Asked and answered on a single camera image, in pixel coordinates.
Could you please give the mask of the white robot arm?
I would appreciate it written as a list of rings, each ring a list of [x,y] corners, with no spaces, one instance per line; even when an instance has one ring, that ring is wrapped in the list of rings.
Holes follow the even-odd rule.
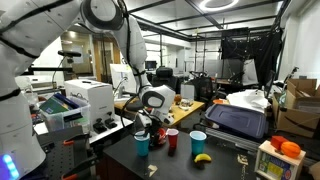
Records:
[[[111,34],[132,69],[139,99],[151,109],[152,124],[174,122],[169,109],[175,91],[148,81],[145,41],[124,0],[20,0],[0,21],[0,180],[18,180],[46,159],[16,78],[74,24]]]

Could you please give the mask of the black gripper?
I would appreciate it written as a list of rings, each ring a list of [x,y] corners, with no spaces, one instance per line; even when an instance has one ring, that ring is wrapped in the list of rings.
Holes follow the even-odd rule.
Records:
[[[148,118],[152,122],[152,124],[148,127],[151,141],[158,142],[160,137],[159,129],[162,126],[162,122],[157,116],[154,116],[154,115],[149,115]]]

